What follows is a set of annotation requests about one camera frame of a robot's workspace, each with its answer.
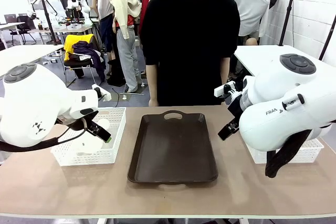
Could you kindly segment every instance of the desk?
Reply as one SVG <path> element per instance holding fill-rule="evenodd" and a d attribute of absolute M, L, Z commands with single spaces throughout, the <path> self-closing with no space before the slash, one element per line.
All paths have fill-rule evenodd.
<path fill-rule="evenodd" d="M 1 38 L 2 42 L 4 43 L 6 49 L 8 48 L 8 46 L 7 46 L 7 43 L 6 43 L 5 35 L 3 34 L 2 31 L 15 28 L 17 34 L 19 35 L 19 31 L 17 29 L 17 26 L 21 25 L 21 24 L 24 24 L 24 22 L 16 22 L 16 23 L 8 23 L 6 25 L 0 25 L 0 38 Z M 19 40 L 20 40 L 21 45 L 23 45 L 23 41 L 22 41 L 20 35 L 19 35 Z"/>
<path fill-rule="evenodd" d="M 210 184 L 151 186 L 127 180 L 145 114 L 203 113 L 219 172 Z M 288 164 L 274 179 L 256 165 L 239 133 L 217 133 L 232 119 L 225 106 L 127 108 L 115 164 L 60 167 L 50 149 L 12 154 L 0 167 L 0 212 L 29 218 L 316 218 L 336 216 L 336 154 Z M 56 125 L 50 136 L 65 129 Z"/>
<path fill-rule="evenodd" d="M 88 30 L 92 29 L 92 26 L 88 26 L 88 25 L 84 25 L 82 28 L 80 29 L 77 29 L 77 30 L 69 30 L 69 29 L 58 29 L 58 30 L 55 30 L 54 29 L 54 33 L 57 34 L 59 33 L 59 36 L 61 37 L 61 42 L 62 44 L 64 44 L 64 35 L 63 33 L 67 34 L 67 33 L 87 33 Z M 42 43 L 44 44 L 44 41 L 43 41 L 43 38 L 42 38 L 42 34 L 50 34 L 50 30 L 39 30 L 39 29 L 33 29 L 33 30 L 30 30 L 28 31 L 29 33 L 38 33 L 40 35 L 40 38 L 42 40 Z"/>
<path fill-rule="evenodd" d="M 307 57 L 316 65 L 318 71 L 335 71 L 333 66 L 291 46 L 238 46 L 235 52 L 235 56 L 253 76 L 258 75 L 273 60 L 279 59 L 280 55 L 285 54 L 298 54 Z"/>
<path fill-rule="evenodd" d="M 0 76 L 5 75 L 15 66 L 33 62 L 63 47 L 64 45 L 29 45 L 2 50 L 0 51 Z"/>

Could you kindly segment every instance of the yellow cloth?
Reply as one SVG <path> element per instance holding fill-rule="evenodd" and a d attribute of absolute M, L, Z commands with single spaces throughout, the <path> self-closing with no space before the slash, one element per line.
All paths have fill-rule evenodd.
<path fill-rule="evenodd" d="M 65 58 L 64 61 L 69 60 L 69 53 L 73 54 L 73 48 L 72 46 L 76 44 L 79 41 L 86 41 L 87 43 L 91 42 L 91 38 L 93 37 L 93 34 L 88 35 L 68 35 L 65 43 L 64 43 L 64 50 L 65 50 Z"/>

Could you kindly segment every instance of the light stand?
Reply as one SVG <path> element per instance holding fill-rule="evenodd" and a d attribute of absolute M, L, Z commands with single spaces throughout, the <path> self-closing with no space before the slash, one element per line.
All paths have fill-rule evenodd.
<path fill-rule="evenodd" d="M 322 53 L 321 53 L 321 55 L 320 55 L 319 60 L 323 60 L 325 51 L 327 50 L 327 47 L 328 47 L 328 45 L 329 45 L 331 36 L 332 36 L 332 34 L 333 34 L 333 32 L 334 32 L 335 25 L 336 25 L 336 16 L 335 16 L 334 22 L 333 22 L 332 25 L 331 25 L 331 29 L 330 29 L 329 35 L 328 35 L 328 37 L 327 37 L 327 41 L 326 41 L 325 44 L 324 44 L 324 47 L 323 47 L 323 49 L 322 49 Z"/>
<path fill-rule="evenodd" d="M 283 43 L 284 43 L 284 38 L 285 38 L 286 29 L 287 29 L 287 25 L 288 25 L 289 15 L 290 15 L 290 12 L 292 11 L 292 5 L 293 5 L 293 0 L 289 0 L 289 5 L 287 7 L 286 19 L 285 19 L 285 23 L 283 25 L 284 27 L 282 29 L 282 34 L 281 34 L 280 43 L 279 43 L 280 47 L 282 47 Z"/>
<path fill-rule="evenodd" d="M 37 2 L 38 0 L 35 0 L 31 5 L 32 5 L 32 7 L 33 7 L 33 11 L 35 11 L 34 10 L 34 4 Z M 45 16 L 46 16 L 46 19 L 47 19 L 47 23 L 48 23 L 48 26 L 49 26 L 49 30 L 50 30 L 50 33 L 51 33 L 51 38 L 52 38 L 52 41 L 54 42 L 54 45 L 56 46 L 56 45 L 58 45 L 57 44 L 57 41 L 56 41 L 56 37 L 55 37 L 55 33 L 54 33 L 54 30 L 53 30 L 53 27 L 52 27 L 52 25 L 51 25 L 51 21 L 50 21 L 50 18 L 49 18 L 49 13 L 48 13 L 48 10 L 47 10 L 47 6 L 46 6 L 46 2 L 45 2 L 45 0 L 41 0 L 41 2 L 42 2 L 42 5 L 43 5 L 43 10 L 44 10 L 44 14 L 45 14 Z"/>

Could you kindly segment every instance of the sweatpants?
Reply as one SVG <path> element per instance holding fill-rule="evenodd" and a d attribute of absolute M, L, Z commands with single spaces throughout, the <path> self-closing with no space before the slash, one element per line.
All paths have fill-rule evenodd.
<path fill-rule="evenodd" d="M 129 38 L 124 39 L 120 29 L 117 30 L 117 45 L 121 68 L 130 92 L 136 92 L 141 84 L 141 72 L 138 68 L 138 56 L 135 50 L 134 26 L 127 27 Z"/>

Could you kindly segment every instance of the perforated basket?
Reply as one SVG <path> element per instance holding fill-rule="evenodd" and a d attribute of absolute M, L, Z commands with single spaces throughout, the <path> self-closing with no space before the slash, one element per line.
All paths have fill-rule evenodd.
<path fill-rule="evenodd" d="M 246 145 L 250 154 L 256 164 L 265 164 L 267 162 L 267 153 L 260 152 L 256 149 L 251 148 Z M 290 163 L 314 163 L 315 159 L 319 155 L 320 151 L 324 148 L 323 144 L 320 143 L 316 138 L 305 141 L 305 143 L 300 148 L 296 156 L 290 161 Z"/>
<path fill-rule="evenodd" d="M 100 119 L 107 119 L 110 122 L 108 132 L 111 134 L 112 140 L 104 143 L 102 148 L 92 154 L 79 152 L 78 144 L 75 139 L 73 141 L 54 146 L 51 149 L 55 159 L 60 166 L 70 165 L 95 165 L 95 164 L 112 164 L 116 161 L 122 133 L 126 124 L 126 108 L 100 108 L 99 113 L 93 119 L 98 122 Z M 69 130 L 59 141 L 72 138 L 81 131 Z"/>

